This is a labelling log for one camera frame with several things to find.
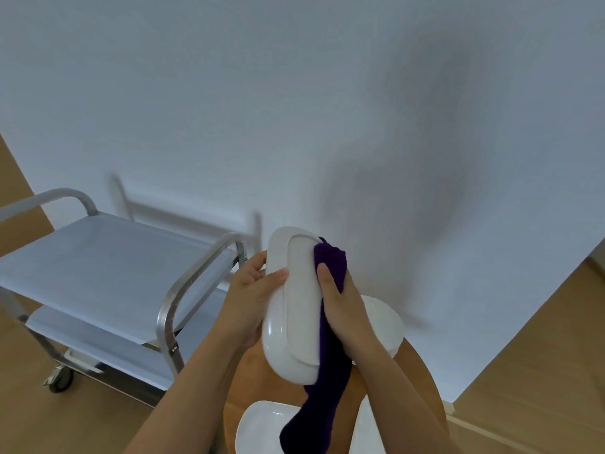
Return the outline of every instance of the round wooden table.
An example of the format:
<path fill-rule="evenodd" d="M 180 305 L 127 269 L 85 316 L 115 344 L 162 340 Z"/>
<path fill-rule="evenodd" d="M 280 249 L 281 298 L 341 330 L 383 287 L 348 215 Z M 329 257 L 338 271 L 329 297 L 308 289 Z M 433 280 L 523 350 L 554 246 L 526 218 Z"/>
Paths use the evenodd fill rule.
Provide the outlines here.
<path fill-rule="evenodd" d="M 416 350 L 407 341 L 401 344 L 395 361 L 404 371 L 414 388 L 426 402 L 437 420 L 447 430 L 445 410 L 433 377 Z M 359 405 L 366 396 L 366 384 L 359 370 L 353 366 L 349 384 L 338 405 L 332 428 L 330 454 L 348 454 L 357 419 Z M 302 386 L 280 378 L 267 363 L 261 341 L 250 348 L 241 359 L 233 378 L 223 413 L 225 441 L 229 454 L 235 454 L 235 434 L 246 408 L 255 401 L 268 400 L 301 406 L 307 399 Z"/>

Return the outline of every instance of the white backdrop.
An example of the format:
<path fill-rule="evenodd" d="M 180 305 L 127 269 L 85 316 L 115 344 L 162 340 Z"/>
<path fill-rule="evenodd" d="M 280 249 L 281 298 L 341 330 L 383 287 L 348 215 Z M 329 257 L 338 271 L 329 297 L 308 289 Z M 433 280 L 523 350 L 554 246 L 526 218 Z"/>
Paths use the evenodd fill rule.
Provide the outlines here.
<path fill-rule="evenodd" d="M 35 192 L 108 177 L 342 246 L 453 401 L 605 236 L 605 0 L 3 0 Z M 82 216 L 48 207 L 55 227 Z"/>

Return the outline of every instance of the caster wheel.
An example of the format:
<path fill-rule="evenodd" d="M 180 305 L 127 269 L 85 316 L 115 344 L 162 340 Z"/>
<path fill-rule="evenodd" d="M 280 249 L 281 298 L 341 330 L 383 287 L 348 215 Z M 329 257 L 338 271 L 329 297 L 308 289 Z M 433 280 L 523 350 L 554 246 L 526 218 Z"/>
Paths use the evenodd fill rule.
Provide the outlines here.
<path fill-rule="evenodd" d="M 71 368 L 63 367 L 57 373 L 55 379 L 48 384 L 51 393 L 61 393 L 69 389 L 74 381 L 74 371 Z"/>

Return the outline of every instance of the stainless steel cart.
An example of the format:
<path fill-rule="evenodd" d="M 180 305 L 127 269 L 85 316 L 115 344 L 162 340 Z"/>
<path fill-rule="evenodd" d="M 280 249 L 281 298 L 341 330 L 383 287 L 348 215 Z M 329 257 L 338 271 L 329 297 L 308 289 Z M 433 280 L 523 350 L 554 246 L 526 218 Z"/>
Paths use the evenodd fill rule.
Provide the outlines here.
<path fill-rule="evenodd" d="M 216 287 L 246 260 L 241 238 L 202 242 L 99 212 L 66 188 L 2 207 L 0 221 L 64 197 L 87 216 L 0 258 L 0 302 L 59 364 L 51 391 L 76 371 L 155 406 L 214 323 L 225 296 Z M 42 306 L 29 314 L 14 294 Z M 98 363 L 83 366 L 50 340 Z"/>

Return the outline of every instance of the purple towel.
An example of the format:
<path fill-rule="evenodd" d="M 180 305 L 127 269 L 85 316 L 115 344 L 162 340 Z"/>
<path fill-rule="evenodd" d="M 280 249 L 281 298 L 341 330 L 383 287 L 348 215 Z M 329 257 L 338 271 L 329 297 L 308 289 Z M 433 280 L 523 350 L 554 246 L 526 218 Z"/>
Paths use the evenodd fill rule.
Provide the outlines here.
<path fill-rule="evenodd" d="M 315 245 L 315 270 L 325 263 L 336 282 L 338 291 L 343 292 L 347 273 L 345 252 L 331 246 L 322 238 Z M 279 436 L 285 454 L 324 454 L 330 447 L 332 422 L 338 402 L 343 396 L 351 375 L 351 359 L 344 352 L 343 343 L 330 328 L 321 301 L 320 316 L 320 372 L 317 382 L 305 386 L 307 401 L 288 422 Z"/>

